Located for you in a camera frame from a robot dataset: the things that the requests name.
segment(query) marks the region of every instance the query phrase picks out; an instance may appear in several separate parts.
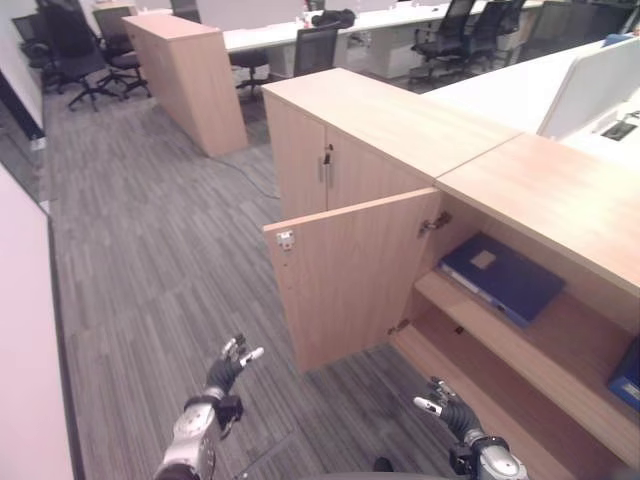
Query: office chair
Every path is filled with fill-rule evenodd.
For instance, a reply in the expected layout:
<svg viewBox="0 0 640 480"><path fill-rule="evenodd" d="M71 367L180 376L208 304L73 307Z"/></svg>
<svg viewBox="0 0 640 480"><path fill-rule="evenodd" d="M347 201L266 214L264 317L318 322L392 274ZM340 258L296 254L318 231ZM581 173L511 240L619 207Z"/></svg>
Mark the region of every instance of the office chair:
<svg viewBox="0 0 640 480"><path fill-rule="evenodd" d="M611 33L626 33L625 26L633 14L633 8L615 5L597 5L588 30L587 42L595 42Z"/></svg>
<svg viewBox="0 0 640 480"><path fill-rule="evenodd" d="M531 60L562 50L559 42L571 15L572 4L546 1L522 47L518 61Z"/></svg>
<svg viewBox="0 0 640 480"><path fill-rule="evenodd" d="M255 78L256 68L269 64L267 50L262 48L231 53L229 55L229 61L234 67L249 69L249 79L240 82L238 85L236 85L236 88L251 87L251 98L255 98L255 88L269 82L268 78Z"/></svg>
<svg viewBox="0 0 640 480"><path fill-rule="evenodd" d="M333 68L336 42L338 41L338 28L339 24L335 23L298 30L296 54L293 63L294 77Z"/></svg>
<svg viewBox="0 0 640 480"><path fill-rule="evenodd" d="M138 56L134 53L133 45L122 21L123 17L129 15L131 15L129 7L106 8L93 12L104 41L102 54L110 67L109 74L98 80L98 85L105 87L111 82L122 84L125 87L122 92L124 98L128 98L129 92L132 90L144 88L147 97L151 97L147 81L140 74ZM135 75L121 73L127 70L133 70Z"/></svg>
<svg viewBox="0 0 640 480"><path fill-rule="evenodd" d="M31 26L31 17L33 17L33 15L11 19L13 25L16 27L16 30L20 34L22 41L25 43L35 40L35 32L33 31L33 27Z"/></svg>
<svg viewBox="0 0 640 480"><path fill-rule="evenodd" d="M12 18L18 34L22 38L20 50L29 59L29 66L35 69L44 69L53 61L51 47L46 41L45 35L36 33L37 19L39 15L27 15L26 17Z"/></svg>
<svg viewBox="0 0 640 480"><path fill-rule="evenodd" d="M440 23L440 28L436 32L435 42L420 39L420 34L425 32L417 28L414 32L414 45L411 50L424 57L425 66L412 68L409 71L409 81L413 82L420 78L431 79L433 66L431 60L438 57L454 56L460 57L464 47L464 27L469 19L469 13L473 8L475 0L452 0L447 9L445 17Z"/></svg>
<svg viewBox="0 0 640 480"><path fill-rule="evenodd" d="M98 49L95 36L84 18L77 10L67 10L51 0L39 0L39 10L47 25L51 47L58 64L58 70L67 78L82 85L82 92L68 103L73 111L74 105L89 96L94 111L96 95L118 97L103 86L92 87L87 76L106 67Z"/></svg>
<svg viewBox="0 0 640 480"><path fill-rule="evenodd" d="M464 59L463 73L467 67L480 58L485 58L489 68L498 48L498 35L503 19L510 8L509 2L488 2L480 17L473 25L470 35L464 37L462 57Z"/></svg>
<svg viewBox="0 0 640 480"><path fill-rule="evenodd" d="M502 17L498 35L509 35L520 30L520 14L525 0L512 0Z"/></svg>
<svg viewBox="0 0 640 480"><path fill-rule="evenodd" d="M175 17L184 18L195 23L200 21L200 12L196 0L171 0L171 9Z"/></svg>

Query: wooden panel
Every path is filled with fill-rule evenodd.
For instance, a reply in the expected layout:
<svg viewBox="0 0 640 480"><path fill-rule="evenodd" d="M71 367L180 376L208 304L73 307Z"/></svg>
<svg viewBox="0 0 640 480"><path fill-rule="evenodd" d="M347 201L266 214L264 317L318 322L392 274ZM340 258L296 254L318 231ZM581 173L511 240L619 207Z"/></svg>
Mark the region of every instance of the wooden panel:
<svg viewBox="0 0 640 480"><path fill-rule="evenodd" d="M427 274L416 288L622 460L640 468L637 413L606 387L631 342L627 332L564 293L522 330L439 273Z"/></svg>
<svg viewBox="0 0 640 480"><path fill-rule="evenodd" d="M247 132L222 32L175 39L170 49L197 143L211 156L245 148Z"/></svg>
<svg viewBox="0 0 640 480"><path fill-rule="evenodd" d="M136 15L134 17L126 17L125 22L136 25L163 40L175 40L220 31L218 28L190 22L173 15Z"/></svg>
<svg viewBox="0 0 640 480"><path fill-rule="evenodd" d="M333 148L327 179L329 210L411 192L433 183L426 175L398 165L333 127L327 127L326 144Z"/></svg>
<svg viewBox="0 0 640 480"><path fill-rule="evenodd" d="M327 210L324 159L325 126L265 92L273 160L278 175L282 218Z"/></svg>
<svg viewBox="0 0 640 480"><path fill-rule="evenodd" d="M158 103L210 156L247 146L222 33L171 15L126 17Z"/></svg>
<svg viewBox="0 0 640 480"><path fill-rule="evenodd" d="M493 218L484 223L482 231L564 279L566 293L597 310L632 335L640 334L640 298L607 282L584 265Z"/></svg>
<svg viewBox="0 0 640 480"><path fill-rule="evenodd" d="M432 308L392 344L426 377L438 376L504 437L537 480L601 480L622 463L472 336Z"/></svg>
<svg viewBox="0 0 640 480"><path fill-rule="evenodd" d="M383 341L401 320L440 193L428 188L264 227L300 370ZM291 231L293 248L276 241Z"/></svg>
<svg viewBox="0 0 640 480"><path fill-rule="evenodd" d="M640 297L638 172L523 134L436 184Z"/></svg>
<svg viewBox="0 0 640 480"><path fill-rule="evenodd" d="M264 90L431 179L520 133L340 68Z"/></svg>

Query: gray carpet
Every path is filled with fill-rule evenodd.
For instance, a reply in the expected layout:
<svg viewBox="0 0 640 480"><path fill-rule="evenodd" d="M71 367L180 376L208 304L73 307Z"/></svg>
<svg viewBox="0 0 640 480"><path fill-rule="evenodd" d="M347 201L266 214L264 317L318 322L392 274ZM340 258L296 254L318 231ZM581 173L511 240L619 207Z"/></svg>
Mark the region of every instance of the gray carpet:
<svg viewBox="0 0 640 480"><path fill-rule="evenodd" d="M266 354L236 384L246 413L216 479L364 471L378 455L449 474L452 437L411 405L424 380L391 347L296 371L260 230L280 215L262 102L243 100L250 148L212 160L142 93L99 113L67 111L73 94L45 98L43 178L87 479L150 479L239 331Z"/></svg>

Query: wooden shelf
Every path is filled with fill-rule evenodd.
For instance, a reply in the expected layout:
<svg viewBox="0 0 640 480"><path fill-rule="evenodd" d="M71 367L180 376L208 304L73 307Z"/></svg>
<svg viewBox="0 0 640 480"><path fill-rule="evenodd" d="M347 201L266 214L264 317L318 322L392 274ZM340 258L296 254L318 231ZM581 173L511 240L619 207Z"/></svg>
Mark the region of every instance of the wooden shelf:
<svg viewBox="0 0 640 480"><path fill-rule="evenodd" d="M606 387L632 337L560 294L519 329L437 272L416 289L546 395L625 463L640 468L638 414Z"/></svg>
<svg viewBox="0 0 640 480"><path fill-rule="evenodd" d="M446 379L484 429L504 437L537 480L600 480L622 462L442 311L392 337L423 375Z"/></svg>

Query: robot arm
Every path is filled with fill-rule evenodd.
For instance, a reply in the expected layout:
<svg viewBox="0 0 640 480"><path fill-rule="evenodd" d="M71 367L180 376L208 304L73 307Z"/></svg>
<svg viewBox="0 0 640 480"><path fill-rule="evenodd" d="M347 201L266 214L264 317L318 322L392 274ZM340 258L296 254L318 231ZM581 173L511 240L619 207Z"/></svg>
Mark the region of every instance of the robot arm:
<svg viewBox="0 0 640 480"><path fill-rule="evenodd" d="M264 353L263 348L257 348L245 354L245 343L243 335L232 338L209 369L202 393L187 401L154 480L213 478L214 444L242 415L240 399L228 396L229 391L247 364ZM216 411L220 412L218 421L214 421Z"/></svg>
<svg viewBox="0 0 640 480"><path fill-rule="evenodd" d="M507 442L487 435L475 412L444 381L431 380L434 395L416 397L413 403L444 421L460 442L449 452L454 471L478 480L528 480L527 469L511 454Z"/></svg>

